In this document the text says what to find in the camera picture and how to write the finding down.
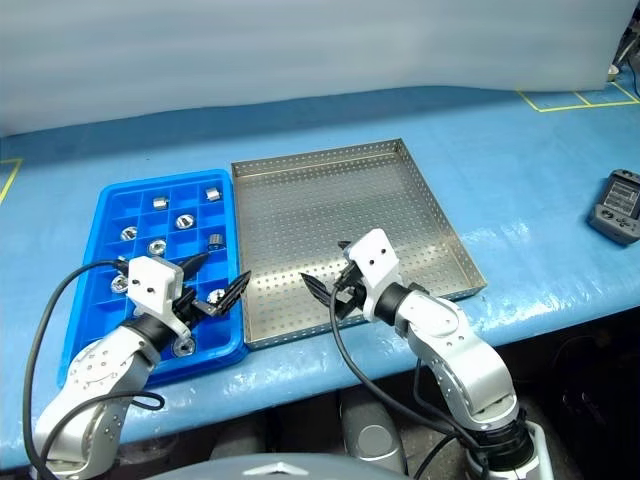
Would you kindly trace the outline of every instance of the blue plastic tray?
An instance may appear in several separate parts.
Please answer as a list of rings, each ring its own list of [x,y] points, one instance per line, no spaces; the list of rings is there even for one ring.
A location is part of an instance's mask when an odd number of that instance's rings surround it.
[[[216,187],[222,198],[210,202],[205,190]],[[155,197],[169,198],[166,210],[155,210]],[[191,214],[195,225],[179,230],[175,220]],[[135,240],[122,241],[121,231],[128,226],[138,229]],[[197,277],[186,282],[205,300],[217,288],[225,288],[238,275],[238,253],[234,216],[233,188],[224,170],[209,170],[111,185],[100,194],[93,219],[84,263],[100,259],[127,259],[148,255],[152,240],[167,242],[164,258],[179,262],[195,253],[207,250],[209,235],[221,233],[225,248],[210,254]],[[71,318],[58,371],[58,384],[65,381],[73,357],[86,345],[103,337],[120,322],[132,315],[134,305],[124,293],[111,291],[111,280],[117,271],[98,268],[78,282]],[[164,383],[204,370],[235,363],[247,354],[242,327],[242,307],[239,304],[222,318],[205,318],[195,328],[196,351],[176,358],[171,347],[166,348],[149,378],[149,383]]]

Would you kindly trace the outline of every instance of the yellow tape line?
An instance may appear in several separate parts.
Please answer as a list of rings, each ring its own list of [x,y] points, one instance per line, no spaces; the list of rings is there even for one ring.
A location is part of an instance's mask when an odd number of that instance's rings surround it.
[[[536,112],[540,112],[540,113],[561,112],[563,110],[579,110],[579,109],[582,109],[582,108],[619,107],[619,106],[622,106],[622,105],[637,105],[637,104],[640,104],[640,99],[637,99],[636,97],[631,95],[631,93],[629,93],[625,88],[623,88],[620,85],[618,85],[617,82],[611,82],[611,83],[618,90],[620,90],[627,97],[629,97],[631,100],[624,101],[624,102],[591,103],[586,98],[584,98],[580,93],[572,92],[576,97],[578,97],[580,99],[581,102],[583,102],[582,104],[580,104],[580,105],[566,105],[564,107],[540,108],[535,103],[533,103],[533,100],[531,100],[524,92],[521,92],[520,90],[516,90],[516,92],[518,93],[518,95],[520,95],[524,99],[525,102],[527,102],[527,104],[531,108],[533,108]]]
[[[20,170],[20,165],[22,165],[22,159],[10,158],[8,160],[0,160],[0,164],[8,164],[8,163],[15,163],[15,165],[13,166],[13,169],[9,174],[9,178],[7,178],[7,181],[4,182],[2,191],[0,191],[0,205],[2,205],[4,198],[7,196],[7,193],[9,193],[9,189],[11,188],[13,181],[16,179],[16,175],[18,175],[18,170]]]
[[[584,103],[585,105],[591,105],[591,102],[589,100],[587,100],[586,98],[584,98],[582,95],[580,95],[578,92],[573,92],[573,94],[578,97],[580,100],[582,100],[582,103]]]

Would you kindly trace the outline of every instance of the black connector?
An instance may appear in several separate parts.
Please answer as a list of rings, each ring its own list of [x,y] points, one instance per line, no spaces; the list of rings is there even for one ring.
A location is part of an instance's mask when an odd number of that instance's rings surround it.
[[[518,418],[502,428],[485,432],[469,431],[482,447],[491,470],[515,470],[531,459],[534,448],[526,416],[526,411],[521,408]],[[472,452],[472,455],[482,464],[483,458],[478,457],[477,452]]]
[[[407,287],[403,287],[399,283],[393,282],[385,288],[382,295],[380,295],[373,314],[387,325],[393,326],[396,322],[396,312],[398,311],[400,304],[410,293],[411,290]]]
[[[349,262],[349,265],[345,267],[345,269],[340,272],[340,276],[334,282],[334,287],[338,289],[338,291],[342,291],[347,287],[355,287],[360,283],[360,279],[362,279],[362,272],[356,265],[356,262]]]

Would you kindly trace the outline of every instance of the handheld controller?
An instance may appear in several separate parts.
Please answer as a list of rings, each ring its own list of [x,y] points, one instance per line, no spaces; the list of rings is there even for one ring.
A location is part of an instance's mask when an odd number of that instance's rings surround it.
[[[589,215],[589,225],[614,242],[640,239],[640,175],[614,170]]]

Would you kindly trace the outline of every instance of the metal part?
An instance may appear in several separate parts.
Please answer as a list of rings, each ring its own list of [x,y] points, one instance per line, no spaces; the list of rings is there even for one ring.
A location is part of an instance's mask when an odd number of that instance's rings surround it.
[[[175,357],[187,357],[196,351],[196,341],[193,337],[176,338],[171,346],[171,352]]]
[[[402,441],[386,409],[364,386],[340,392],[342,436],[352,457],[403,474]]]
[[[242,269],[253,272],[243,300],[251,348],[327,331],[327,311],[298,272],[335,278],[346,264],[335,242],[371,228],[406,259],[400,274],[433,295],[486,285],[401,140],[235,163],[232,173]]]
[[[113,293],[125,293],[127,291],[128,281],[124,275],[116,275],[111,280],[111,291]]]
[[[207,188],[205,194],[210,202],[216,202],[222,198],[222,194],[216,187]]]
[[[620,53],[616,52],[617,55],[613,62],[615,65],[624,64],[626,60],[633,57],[634,51],[638,51],[638,45],[640,45],[640,21],[632,20],[629,28],[631,31],[626,35],[626,38],[623,37],[618,46],[618,52]]]
[[[185,213],[176,218],[176,228],[179,230],[186,230],[193,227],[196,224],[196,219],[193,215]]]
[[[198,300],[197,298],[193,302],[191,302],[191,305],[196,307],[198,310],[200,310],[205,315],[213,316],[216,313],[216,307],[214,307],[213,305],[211,305],[208,302],[202,302],[202,301]]]
[[[544,435],[544,430],[537,423],[526,422],[527,429],[533,440],[534,452],[526,464],[513,470],[497,472],[489,470],[489,480],[553,480],[551,459]],[[482,467],[474,460],[471,452],[467,450],[467,466],[473,472],[475,478],[480,478]]]
[[[207,295],[207,303],[215,306],[222,297],[224,297],[224,288],[216,288]]]
[[[615,65],[609,65],[609,71],[607,72],[607,82],[615,82],[616,77],[620,73],[620,69]]]
[[[167,250],[167,241],[164,238],[157,238],[149,243],[147,247],[147,252],[149,255],[164,255],[164,252]]]
[[[224,248],[224,237],[221,233],[212,233],[209,235],[209,242],[207,244],[209,251],[220,250]]]
[[[125,241],[135,240],[137,235],[138,235],[138,227],[136,227],[135,225],[132,225],[130,227],[126,227],[122,229],[122,232],[120,232],[120,239]]]
[[[161,257],[136,257],[129,262],[127,296],[142,313],[166,324],[180,338],[191,331],[173,313],[173,301],[182,295],[184,272]]]
[[[153,208],[155,210],[166,210],[169,207],[169,199],[167,197],[156,197],[153,199]]]
[[[145,338],[126,327],[85,347],[71,363],[64,387],[38,419],[36,448],[42,448],[53,427],[76,405],[98,395],[142,389],[159,361],[159,353]],[[83,480],[106,471],[120,444],[130,402],[108,400],[74,417],[52,445],[48,467],[53,473]]]

